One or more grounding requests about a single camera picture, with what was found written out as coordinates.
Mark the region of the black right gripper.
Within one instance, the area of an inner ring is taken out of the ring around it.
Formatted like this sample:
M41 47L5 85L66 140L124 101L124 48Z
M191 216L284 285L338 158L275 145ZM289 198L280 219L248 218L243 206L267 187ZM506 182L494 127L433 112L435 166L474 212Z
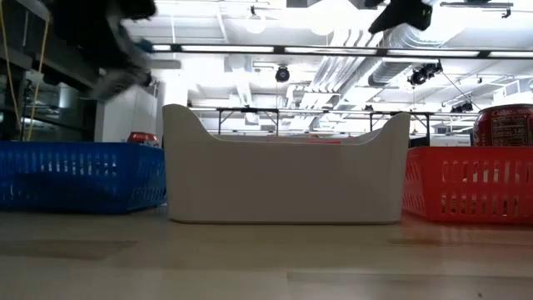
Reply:
M412 0L390 0L386 8L372 22L369 33L379 33L397 25L405 23L410 16ZM425 31L431 25L433 8L422 0L415 0L414 16L411 25L418 30Z

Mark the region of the black framed background table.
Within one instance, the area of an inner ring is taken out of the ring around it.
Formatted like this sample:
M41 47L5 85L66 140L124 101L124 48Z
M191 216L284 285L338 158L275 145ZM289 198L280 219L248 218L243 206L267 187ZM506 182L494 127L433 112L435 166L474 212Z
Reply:
M370 128L373 131L377 124L378 118L393 117L402 111L374 111L370 112ZM431 130L430 130L430 117L434 115L433 112L408 112L417 122L425 126L426 132L421 137L412 137L409 141L409 148L417 147L429 147L431 145Z
M280 110L278 108L259 108L259 107L217 107L218 111L218 124L217 124L217 134L222 134L222 124L225 122L225 119L222 118L224 112L229 112L229 115L233 113L265 113L272 121L276 127L276 131L270 131L270 133L275 133L276 136L279 135L279 122L280 122Z

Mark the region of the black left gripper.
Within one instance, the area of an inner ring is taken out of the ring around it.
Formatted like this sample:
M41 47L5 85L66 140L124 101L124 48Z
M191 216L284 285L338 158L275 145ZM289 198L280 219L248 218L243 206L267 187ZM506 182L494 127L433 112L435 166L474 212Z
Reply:
M113 99L144 82L147 56L122 21L153 17L154 0L45 0L45 6L57 36L79 48L85 60L111 69L97 81L92 99Z

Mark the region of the silver ventilation duct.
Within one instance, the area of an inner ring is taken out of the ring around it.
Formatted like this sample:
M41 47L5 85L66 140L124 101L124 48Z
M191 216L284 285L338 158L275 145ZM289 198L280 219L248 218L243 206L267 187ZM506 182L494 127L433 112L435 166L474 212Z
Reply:
M441 48L449 40L461 33L465 26L462 23L450 21L447 10L440 7L442 0L422 0L433 8L431 25L421 31L411 25L414 16L415 0L412 0L410 16L405 23L382 32L383 38L379 42L382 48Z

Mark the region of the long ceiling light strip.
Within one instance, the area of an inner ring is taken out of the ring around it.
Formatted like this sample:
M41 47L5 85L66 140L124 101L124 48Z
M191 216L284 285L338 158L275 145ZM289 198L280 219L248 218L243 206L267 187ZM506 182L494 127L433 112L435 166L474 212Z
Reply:
M445 59L533 59L533 50L492 50L450 48L384 48L384 47L318 47L318 46L262 46L232 44L154 44L154 53L190 54L272 54L335 57L376 58L445 58Z

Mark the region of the round pendant lamp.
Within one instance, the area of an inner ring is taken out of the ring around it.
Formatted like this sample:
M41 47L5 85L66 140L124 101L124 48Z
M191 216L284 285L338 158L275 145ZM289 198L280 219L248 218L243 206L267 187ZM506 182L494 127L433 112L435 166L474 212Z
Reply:
M250 16L245 23L245 29L252 34L262 33L267 27L267 19L260 14L255 6L249 7Z

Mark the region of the red soda can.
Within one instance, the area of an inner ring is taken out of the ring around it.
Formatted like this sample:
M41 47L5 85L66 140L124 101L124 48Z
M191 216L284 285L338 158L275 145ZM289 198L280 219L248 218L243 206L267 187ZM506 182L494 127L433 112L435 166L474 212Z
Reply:
M147 132L131 132L127 138L128 143L137 143L159 148L160 142L157 136Z
M533 147L533 104L508 104L478 112L473 146Z

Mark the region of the blue plastic basket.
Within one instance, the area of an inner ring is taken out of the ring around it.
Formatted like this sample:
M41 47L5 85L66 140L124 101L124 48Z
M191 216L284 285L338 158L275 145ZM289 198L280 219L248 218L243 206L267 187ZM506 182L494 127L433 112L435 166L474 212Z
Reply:
M158 147L0 142L0 211L121 214L165 201L165 156Z

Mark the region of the red plastic basket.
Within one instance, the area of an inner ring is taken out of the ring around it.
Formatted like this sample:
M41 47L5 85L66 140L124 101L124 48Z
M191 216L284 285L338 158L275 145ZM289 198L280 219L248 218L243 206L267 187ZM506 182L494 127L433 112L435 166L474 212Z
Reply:
M533 225L533 147L414 147L403 210L444 223Z

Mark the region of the white plastic tray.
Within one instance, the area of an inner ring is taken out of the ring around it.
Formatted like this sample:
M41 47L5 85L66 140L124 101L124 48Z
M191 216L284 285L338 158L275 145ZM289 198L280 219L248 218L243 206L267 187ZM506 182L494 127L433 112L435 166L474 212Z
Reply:
M180 223L388 224L401 217L410 117L341 144L211 135L187 107L166 105L169 217Z

